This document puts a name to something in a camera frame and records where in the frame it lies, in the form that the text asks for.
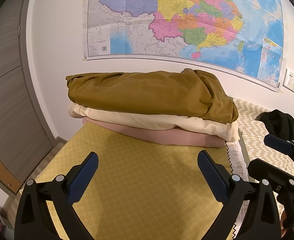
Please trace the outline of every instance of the silver bolt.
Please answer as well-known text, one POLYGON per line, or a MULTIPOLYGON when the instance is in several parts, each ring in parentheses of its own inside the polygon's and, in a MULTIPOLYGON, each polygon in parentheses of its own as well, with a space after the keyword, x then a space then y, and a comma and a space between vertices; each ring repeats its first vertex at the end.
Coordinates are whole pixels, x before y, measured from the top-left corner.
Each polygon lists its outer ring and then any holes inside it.
POLYGON ((240 181, 240 177, 237 174, 232 175, 231 178, 234 181, 240 181))
POLYGON ((65 178, 64 175, 58 175, 58 176, 56 177, 56 181, 58 181, 58 182, 63 181, 64 178, 65 178))
POLYGON ((268 186, 268 185, 269 185, 269 181, 266 180, 266 179, 263 179, 261 182, 262 182, 265 186, 268 186))
POLYGON ((34 183, 34 180, 33 179, 28 179, 28 181, 27 181, 27 185, 28 186, 30 186, 30 185, 32 185, 34 183))

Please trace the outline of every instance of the blue gripper pad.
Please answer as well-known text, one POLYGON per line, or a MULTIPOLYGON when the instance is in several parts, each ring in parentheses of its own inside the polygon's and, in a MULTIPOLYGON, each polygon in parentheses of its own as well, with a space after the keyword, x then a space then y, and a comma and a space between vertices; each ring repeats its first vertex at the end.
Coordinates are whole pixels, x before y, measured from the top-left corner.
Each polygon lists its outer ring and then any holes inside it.
POLYGON ((67 200, 71 205, 81 199, 98 168, 98 155, 94 152, 90 154, 87 161, 81 164, 82 168, 69 184, 67 200))
POLYGON ((216 165, 205 151, 201 151, 198 154, 198 167, 200 171, 205 177, 215 199, 225 205, 229 200, 227 194, 228 185, 217 170, 216 165))
POLYGON ((291 147, 291 143, 284 141, 276 136, 273 136, 271 134, 267 134, 264 138, 264 143, 266 146, 281 152, 285 155, 290 155, 293 153, 293 149, 291 147))

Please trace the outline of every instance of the brown blanket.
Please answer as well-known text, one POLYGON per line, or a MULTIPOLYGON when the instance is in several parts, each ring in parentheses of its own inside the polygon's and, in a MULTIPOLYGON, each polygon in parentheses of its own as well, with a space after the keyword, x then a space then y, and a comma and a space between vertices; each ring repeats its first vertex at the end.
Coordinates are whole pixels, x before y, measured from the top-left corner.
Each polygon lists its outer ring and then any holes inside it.
POLYGON ((232 123, 238 111, 215 75, 181 73, 87 73, 67 76, 68 96, 79 105, 136 114, 196 116, 232 123))

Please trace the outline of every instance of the yellow bed sheet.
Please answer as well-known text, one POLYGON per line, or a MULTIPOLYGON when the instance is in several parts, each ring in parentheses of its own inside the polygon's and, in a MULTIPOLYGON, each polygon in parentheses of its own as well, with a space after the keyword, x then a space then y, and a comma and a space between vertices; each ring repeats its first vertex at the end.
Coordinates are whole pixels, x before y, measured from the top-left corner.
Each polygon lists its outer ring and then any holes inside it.
MULTIPOLYGON (((160 145, 87 123, 36 181, 66 174, 94 151, 98 170, 73 207, 96 240, 198 240, 222 208, 197 166, 203 149, 231 173, 226 147, 160 145)), ((52 202, 48 207, 60 237, 68 239, 52 202)))

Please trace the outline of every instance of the bed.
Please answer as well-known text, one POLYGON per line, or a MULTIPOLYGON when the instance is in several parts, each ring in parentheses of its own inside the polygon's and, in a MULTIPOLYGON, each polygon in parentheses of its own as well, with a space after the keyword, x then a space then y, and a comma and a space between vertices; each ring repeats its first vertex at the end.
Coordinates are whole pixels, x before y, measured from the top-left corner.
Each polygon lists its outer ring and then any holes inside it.
MULTIPOLYGON (((240 141, 223 148, 160 145, 86 123, 53 158, 37 182, 66 174, 94 151, 98 170, 80 202, 73 205, 95 239, 201 239, 215 220, 222 204, 212 195, 197 166, 205 149, 231 174, 248 180, 246 166, 261 158, 294 175, 294 163, 264 146, 264 124, 255 121, 261 107, 234 99, 239 111, 240 141)), ((248 203, 228 239, 240 228, 248 203)), ((68 239, 52 202, 53 222, 62 239, 68 239)))

